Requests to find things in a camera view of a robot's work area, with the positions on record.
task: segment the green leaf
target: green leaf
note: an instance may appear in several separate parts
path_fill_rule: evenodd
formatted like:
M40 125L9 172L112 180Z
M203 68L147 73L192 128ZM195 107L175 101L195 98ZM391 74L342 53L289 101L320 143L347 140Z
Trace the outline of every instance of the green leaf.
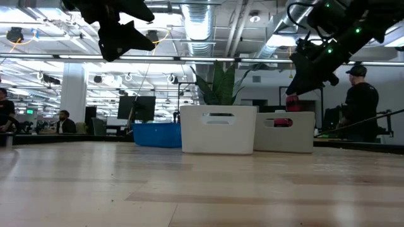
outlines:
M231 65L223 78L222 84L217 91L217 97L221 97L222 105L231 105L233 99L233 88L235 78L235 64Z
M238 93L238 92L241 90L241 89L240 89L240 86L241 86L242 82L244 81L244 79L247 77L247 75L248 75L250 72L251 72L251 70L247 70L246 73L244 73L243 77L242 77L240 80L238 80L238 81L234 84L233 92L237 92L237 93Z
M223 82L223 78L225 76L225 71L223 70L223 66L220 62L215 61L215 72L213 73L213 92L216 94L220 85Z
M234 105L235 99L237 98L237 95L239 94L239 92L240 92L241 90L243 90L244 88L245 88L245 86L242 87L242 88L240 88L240 90L238 90L238 91L235 93L235 95L234 95L234 97L233 97L233 100L232 100L232 105Z
M203 94L203 100L207 105L219 105L219 99L210 89L208 83L200 76L196 75L196 84Z

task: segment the computer monitor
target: computer monitor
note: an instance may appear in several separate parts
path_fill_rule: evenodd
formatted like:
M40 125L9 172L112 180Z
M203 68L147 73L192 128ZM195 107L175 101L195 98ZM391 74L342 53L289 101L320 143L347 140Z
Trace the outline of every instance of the computer monitor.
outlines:
M155 96L139 96L136 105L134 101L136 96L121 96L119 98L118 119L128 119L131 109L135 111L135 120L149 121L154 120L154 111L156 106Z

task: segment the black cable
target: black cable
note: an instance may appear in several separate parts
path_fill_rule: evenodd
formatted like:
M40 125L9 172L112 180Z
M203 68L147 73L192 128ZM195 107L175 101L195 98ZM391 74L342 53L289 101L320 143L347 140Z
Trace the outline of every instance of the black cable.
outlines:
M354 124L352 124L352 125L348 125L348 126L344 126L344 127L341 127L341 128L333 129L333 130L330 130L330 131L322 132L322 133L320 133L320 134L318 134L318 135L315 135L314 138L317 138L317 137L322 136L322 135L325 135L325 134L329 134L329 133L331 133L331 132L336 132L336 131L339 131L339 130L342 130L342 129L347 129L347 128L352 127L352 126L355 126L355 125L363 124L363 123L366 123L366 122L371 121L371 120L377 120L377 119L380 119L380 118L383 118L383 117L388 117L388 116L391 116L391 115L400 114L400 113L402 113L402 112L404 112L404 109L402 109L402 110L397 110L397 111L391 112L391 113L387 113L387 114L384 114L384 115L382 115L382 116L372 117L372 118L369 118L369 119L366 119L366 120L363 120L363 121L360 121L360 122L356 122L356 123L354 123Z
M290 8L291 8L292 6L294 6L294 5L306 6L306 7L314 7L314 6L317 6L318 4L320 4L320 3L317 3L317 4L291 3L291 4L288 5L288 8L287 8L287 10L286 10L286 13L288 14L288 17L289 17L290 21L291 21L293 24L295 24L295 25L297 25L298 27L301 27L301 28L307 30L307 28L306 28L304 25L299 24L298 22L296 22L296 21L292 18L292 15L290 14Z

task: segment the air duct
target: air duct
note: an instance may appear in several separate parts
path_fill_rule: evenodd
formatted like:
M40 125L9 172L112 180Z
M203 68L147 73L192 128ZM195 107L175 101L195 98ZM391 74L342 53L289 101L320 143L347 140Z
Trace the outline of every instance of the air duct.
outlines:
M213 6L205 4L184 4L181 5L184 15L184 26L188 40L204 41L209 40L213 31ZM188 44L189 55L193 57L211 57L212 44ZM196 65L196 73L205 77L208 81L210 66Z
M292 3L306 3L306 4L316 4L318 0L288 0L286 3L286 9ZM298 23L300 23L307 14L310 13L312 7L294 5L290 8L291 17ZM297 33L297 26L290 21L286 11L272 16L267 27L268 40L261 47L260 51L256 53L254 58L268 59L272 57L278 46L267 45L268 41L274 34L291 34Z

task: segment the red object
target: red object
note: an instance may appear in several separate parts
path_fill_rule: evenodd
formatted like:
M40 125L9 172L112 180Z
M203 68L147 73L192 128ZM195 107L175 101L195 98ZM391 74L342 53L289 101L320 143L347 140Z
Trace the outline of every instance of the red object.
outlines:
M286 98L286 111L288 112L300 112L302 109L299 103L299 97L295 96L288 96Z

